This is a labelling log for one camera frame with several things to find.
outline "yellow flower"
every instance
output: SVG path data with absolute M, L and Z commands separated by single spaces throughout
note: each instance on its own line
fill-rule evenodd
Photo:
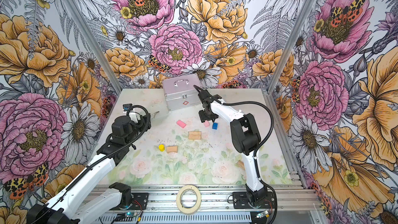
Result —
M 314 25 L 314 31 L 320 32 L 324 24 L 325 24 L 325 22 L 323 21 L 322 18 L 319 19 L 318 21 L 316 21 L 316 23 Z
M 186 10 L 191 13 L 196 24 L 203 22 L 207 28 L 206 40 L 231 44 L 245 30 L 247 8 L 234 7 L 227 13 L 221 13 L 232 0 L 188 0 Z
M 259 57 L 260 62 L 257 62 L 253 65 L 253 75 L 254 76 L 267 76 L 272 75 L 275 71 L 276 66 L 278 65 L 279 59 L 281 58 L 282 49 L 277 50 L 275 52 L 270 51 L 267 54 L 263 54 Z M 290 54 L 289 59 L 286 62 L 286 65 L 283 67 L 283 71 L 281 73 L 281 77 L 279 81 L 283 86 L 287 86 L 293 77 L 293 62 L 294 57 L 293 54 Z
M 33 58 L 28 58 L 29 24 L 22 16 L 11 20 L 0 14 L 0 74 L 12 75 L 8 83 L 19 81 L 24 73 L 33 74 L 43 80 L 45 87 L 51 87 L 70 72 L 69 51 L 50 26 L 39 22 L 38 43 Z
M 47 8 L 50 9 L 50 4 L 44 0 L 36 0 L 37 4 L 41 7 L 41 8 Z
M 41 202 L 46 203 L 52 197 L 61 192 L 77 175 L 84 169 L 82 164 L 72 164 L 71 166 L 64 167 L 54 180 L 47 183 L 44 191 L 48 196 L 41 199 Z
M 207 49 L 203 53 L 213 59 L 217 59 L 213 67 L 221 68 L 221 74 L 217 75 L 220 77 L 218 79 L 219 84 L 229 82 L 238 75 L 239 71 L 244 69 L 245 61 L 249 61 L 246 49 L 244 45 L 241 47 L 234 45 L 227 47 L 223 43 L 207 46 Z
M 321 167 L 321 172 L 313 174 L 314 179 L 327 196 L 341 204 L 349 199 L 350 211 L 357 212 L 369 201 L 374 201 L 376 208 L 371 217 L 378 216 L 383 212 L 382 204 L 394 201 L 394 194 L 389 193 L 390 188 L 376 178 L 380 175 L 375 166 L 366 163 L 370 155 L 366 151 L 366 144 L 361 143 L 361 139 L 349 127 L 335 126 L 332 133 L 331 145 L 323 147 L 332 166 L 328 172 Z M 381 172 L 381 176 L 388 177 L 384 172 Z
M 276 99 L 276 107 L 279 112 L 279 116 L 282 119 L 283 126 L 285 127 L 286 132 L 290 129 L 290 125 L 292 124 L 292 105 L 291 99 L 288 97 L 279 97 Z
M 122 17 L 124 19 L 132 18 L 131 10 L 128 7 L 122 7 L 122 9 L 120 10 L 120 14 L 122 14 Z
M 121 49 L 119 47 L 108 49 L 105 51 L 105 57 L 117 78 L 120 75 L 125 75 L 134 79 L 134 77 L 144 75 L 148 72 L 145 61 L 128 49 Z M 106 78 L 102 67 L 99 72 Z
M 359 81 L 361 89 L 370 95 L 369 104 L 361 115 L 353 115 L 358 133 L 366 139 L 366 150 L 375 163 L 391 171 L 398 161 L 398 47 L 370 60 L 368 82 Z
M 83 62 L 73 67 L 73 76 L 62 77 L 57 87 L 58 103 L 61 105 L 76 105 L 78 110 L 84 102 L 91 103 L 91 110 L 99 116 L 101 113 L 101 93 L 97 79 L 92 76 Z
M 101 26 L 101 31 L 104 35 L 108 36 L 108 31 L 106 30 L 105 26 Z
M 26 224 L 26 209 L 15 207 L 12 212 L 8 207 L 0 207 L 0 223 L 2 224 Z

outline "masking tape roll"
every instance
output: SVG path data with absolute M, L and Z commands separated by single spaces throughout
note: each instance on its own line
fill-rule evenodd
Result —
M 182 203 L 181 203 L 181 197 L 187 191 L 192 191 L 196 195 L 196 203 L 192 208 L 186 208 L 186 207 L 182 206 Z M 202 196 L 201 196 L 198 188 L 193 185 L 185 185 L 184 187 L 182 187 L 180 189 L 180 191 L 178 191 L 177 199 L 176 199 L 177 207 L 184 214 L 196 213 L 200 207 L 201 201 L 202 201 Z

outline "silver toolbox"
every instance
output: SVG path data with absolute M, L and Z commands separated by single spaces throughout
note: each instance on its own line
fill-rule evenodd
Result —
M 198 92 L 193 85 L 201 87 L 196 73 L 163 81 L 164 97 L 170 111 L 200 103 Z

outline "table surface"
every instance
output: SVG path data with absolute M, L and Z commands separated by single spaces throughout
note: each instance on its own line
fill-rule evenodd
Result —
M 258 101 L 265 104 L 260 89 L 209 89 L 226 102 Z M 142 105 L 150 113 L 159 111 L 152 121 L 152 128 L 135 142 L 137 150 L 130 152 L 99 183 L 109 185 L 121 182 L 138 185 L 239 185 L 246 183 L 246 173 L 238 166 L 241 154 L 236 152 L 231 141 L 229 123 L 216 119 L 217 130 L 201 123 L 198 112 L 201 105 L 168 111 L 162 89 L 124 89 L 119 95 L 108 122 L 98 139 L 95 151 L 105 142 L 111 132 L 111 124 L 123 115 L 123 104 Z M 234 107 L 251 113 L 260 131 L 261 138 L 269 131 L 267 112 L 256 105 Z M 178 120 L 187 126 L 183 129 Z M 201 131 L 202 140 L 189 140 L 189 131 Z M 158 145 L 178 146 L 177 153 L 161 152 Z M 259 151 L 260 171 L 269 184 L 291 184 L 286 162 L 275 131 Z

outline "purple flower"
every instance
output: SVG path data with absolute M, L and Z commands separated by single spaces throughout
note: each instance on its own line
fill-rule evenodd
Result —
M 363 12 L 352 22 L 341 22 L 332 26 L 331 9 L 345 8 L 354 0 L 326 0 L 315 19 L 314 32 L 309 37 L 311 49 L 325 59 L 333 59 L 338 63 L 347 61 L 356 54 L 369 39 L 371 31 L 366 31 L 373 7 L 369 8 L 369 0 L 365 0 L 361 9 Z
M 113 0 L 113 8 L 120 11 L 122 19 L 126 19 L 130 28 L 127 31 L 135 33 L 161 27 L 174 17 L 174 0 L 145 0 L 143 6 L 129 3 L 129 0 Z
M 334 200 L 333 198 L 330 198 L 329 200 L 331 203 L 331 211 L 334 221 L 338 220 L 338 223 L 341 224 L 351 223 L 351 216 L 347 214 L 347 212 L 344 210 L 343 205 L 341 205 L 340 202 Z
M 150 36 L 152 55 L 165 65 L 171 67 L 170 73 L 179 75 L 181 69 L 199 63 L 202 59 L 202 46 L 197 35 L 183 27 L 170 24 Z
M 60 149 L 67 115 L 43 95 L 25 93 L 0 102 L 0 179 L 27 178 L 48 163 L 53 169 L 64 157 Z
M 344 87 L 344 74 L 332 61 L 312 61 L 301 75 L 296 103 L 298 116 L 306 116 L 316 122 L 320 130 L 336 124 L 348 104 L 348 91 Z
M 375 31 L 386 30 L 390 32 L 398 22 L 398 18 L 391 12 L 386 12 L 386 20 L 380 20 L 379 22 L 380 23 L 376 25 L 378 28 Z

